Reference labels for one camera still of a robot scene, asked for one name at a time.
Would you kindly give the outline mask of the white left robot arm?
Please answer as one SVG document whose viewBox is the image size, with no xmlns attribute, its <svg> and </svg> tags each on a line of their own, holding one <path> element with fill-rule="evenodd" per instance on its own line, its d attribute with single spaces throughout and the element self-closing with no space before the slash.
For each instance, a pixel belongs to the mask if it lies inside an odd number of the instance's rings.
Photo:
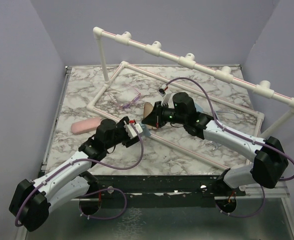
<svg viewBox="0 0 294 240">
<path fill-rule="evenodd" d="M 9 211 L 15 216 L 15 226 L 29 232 L 38 229 L 49 214 L 76 197 L 100 196 L 113 187 L 102 188 L 88 170 L 102 160 L 118 144 L 127 148 L 142 142 L 142 126 L 124 117 L 119 122 L 104 119 L 78 151 L 53 171 L 34 180 L 22 180 L 16 187 Z"/>
</svg>

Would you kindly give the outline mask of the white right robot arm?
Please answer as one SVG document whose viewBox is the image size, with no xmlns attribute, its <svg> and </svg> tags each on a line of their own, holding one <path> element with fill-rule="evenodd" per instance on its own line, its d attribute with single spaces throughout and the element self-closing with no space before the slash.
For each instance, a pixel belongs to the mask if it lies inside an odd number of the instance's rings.
<svg viewBox="0 0 294 240">
<path fill-rule="evenodd" d="M 226 128 L 212 116 L 197 111 L 193 99 L 185 92 L 174 94 L 173 105 L 170 108 L 155 102 L 143 124 L 157 129 L 167 123 L 181 124 L 188 134 L 221 144 L 251 161 L 250 165 L 223 172 L 216 183 L 219 194 L 227 196 L 239 186 L 255 183 L 268 189 L 276 186 L 289 164 L 277 138 L 263 139 Z"/>
</svg>

